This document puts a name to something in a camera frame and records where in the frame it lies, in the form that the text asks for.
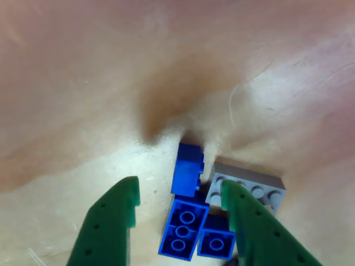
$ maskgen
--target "blue 2x3 brick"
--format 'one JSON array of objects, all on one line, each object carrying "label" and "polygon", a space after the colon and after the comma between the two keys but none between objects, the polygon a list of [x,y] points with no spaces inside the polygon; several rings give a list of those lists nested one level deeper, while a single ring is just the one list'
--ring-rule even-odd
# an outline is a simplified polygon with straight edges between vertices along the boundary
[{"label": "blue 2x3 brick", "polygon": [[158,253],[191,260],[209,209],[200,192],[193,198],[176,195]]}]

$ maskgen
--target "wooden table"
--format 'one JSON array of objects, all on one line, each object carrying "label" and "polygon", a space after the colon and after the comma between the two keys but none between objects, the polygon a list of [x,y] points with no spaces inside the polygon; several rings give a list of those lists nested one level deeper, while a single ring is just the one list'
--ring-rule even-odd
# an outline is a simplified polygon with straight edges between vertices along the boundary
[{"label": "wooden table", "polygon": [[157,255],[182,136],[281,176],[324,265],[355,250],[355,1],[0,3],[0,265],[65,265],[89,206],[140,178],[131,265]]}]

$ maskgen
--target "blue lego stud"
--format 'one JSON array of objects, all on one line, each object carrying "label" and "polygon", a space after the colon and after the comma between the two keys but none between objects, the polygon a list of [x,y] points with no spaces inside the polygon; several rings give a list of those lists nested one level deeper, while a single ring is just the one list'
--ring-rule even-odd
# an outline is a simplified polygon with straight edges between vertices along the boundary
[{"label": "blue lego stud", "polygon": [[174,169],[171,193],[193,197],[200,189],[200,174],[204,172],[204,154],[200,146],[180,143]]},{"label": "blue lego stud", "polygon": [[193,198],[176,195],[158,254],[191,260],[209,209],[201,192]]},{"label": "blue lego stud", "polygon": [[201,231],[197,254],[230,260],[235,241],[235,233],[229,231],[227,218],[208,215]]}]

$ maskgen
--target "plastic brick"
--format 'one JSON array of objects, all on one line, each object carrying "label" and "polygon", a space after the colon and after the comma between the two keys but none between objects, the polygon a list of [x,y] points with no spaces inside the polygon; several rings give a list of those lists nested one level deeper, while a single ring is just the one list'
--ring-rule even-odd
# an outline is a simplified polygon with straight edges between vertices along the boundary
[{"label": "plastic brick", "polygon": [[171,193],[193,197],[200,189],[200,174],[204,172],[204,154],[200,146],[180,143],[174,169]]},{"label": "plastic brick", "polygon": [[227,218],[208,215],[201,231],[197,254],[204,257],[230,260],[235,239],[235,233],[229,231]]},{"label": "plastic brick", "polygon": [[212,183],[206,197],[206,203],[216,206],[221,206],[221,183],[223,180],[232,180],[243,185],[263,205],[270,206],[273,214],[276,213],[286,194],[286,189],[278,177],[219,162],[215,162],[210,179]]},{"label": "plastic brick", "polygon": [[176,195],[158,254],[191,260],[209,209],[201,192],[193,198]]}]

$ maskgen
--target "blue lego brick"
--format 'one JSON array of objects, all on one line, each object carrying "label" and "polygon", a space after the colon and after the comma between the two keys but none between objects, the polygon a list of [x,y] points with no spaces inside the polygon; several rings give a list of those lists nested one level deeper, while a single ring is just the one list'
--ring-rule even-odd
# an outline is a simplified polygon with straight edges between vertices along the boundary
[{"label": "blue lego brick", "polygon": [[180,143],[174,169],[171,193],[193,197],[200,189],[200,174],[204,172],[204,154],[200,146]]},{"label": "blue lego brick", "polygon": [[209,209],[199,191],[193,198],[175,195],[158,254],[191,260]]},{"label": "blue lego brick", "polygon": [[235,241],[235,233],[229,231],[227,218],[208,215],[201,231],[197,254],[230,260]]}]

